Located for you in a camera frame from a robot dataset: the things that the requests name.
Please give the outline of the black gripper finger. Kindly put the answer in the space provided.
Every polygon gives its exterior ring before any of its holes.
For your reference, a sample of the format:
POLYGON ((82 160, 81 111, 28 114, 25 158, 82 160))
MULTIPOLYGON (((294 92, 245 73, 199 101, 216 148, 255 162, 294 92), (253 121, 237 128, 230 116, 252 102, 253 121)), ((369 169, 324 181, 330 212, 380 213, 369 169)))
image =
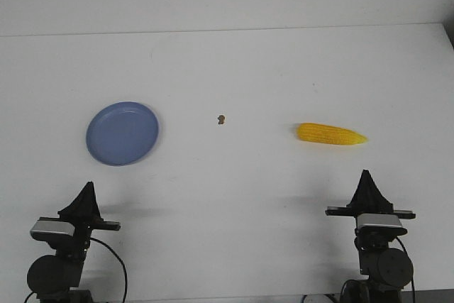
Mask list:
POLYGON ((379 191, 372 175, 363 170, 357 189, 347 204, 353 211, 393 211, 394 206, 379 191))
POLYGON ((93 182, 87 182, 76 198, 57 212, 61 219, 101 220, 93 182))

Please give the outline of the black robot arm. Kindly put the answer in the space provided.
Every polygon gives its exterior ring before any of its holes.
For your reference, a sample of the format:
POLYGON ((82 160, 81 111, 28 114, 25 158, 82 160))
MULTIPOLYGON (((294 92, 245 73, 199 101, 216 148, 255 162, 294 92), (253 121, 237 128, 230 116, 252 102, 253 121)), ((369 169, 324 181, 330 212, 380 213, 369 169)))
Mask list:
POLYGON ((402 290, 414 285, 414 265, 400 237, 408 231, 402 220, 416 218, 412 210, 397 210, 379 191, 369 170, 363 170, 345 207, 329 206, 327 216, 355 219, 354 245, 363 280, 346 280, 339 302, 401 302, 402 290))
POLYGON ((57 217, 40 217, 30 230, 31 238, 47 243, 55 253, 39 257, 29 267, 27 284, 39 302, 93 302, 89 290, 79 288, 84 262, 91 242, 109 250, 123 271, 128 292, 128 274, 124 261, 107 243, 92 237, 92 231, 119 231, 119 222, 101 217, 93 182, 87 182, 76 198, 57 217))

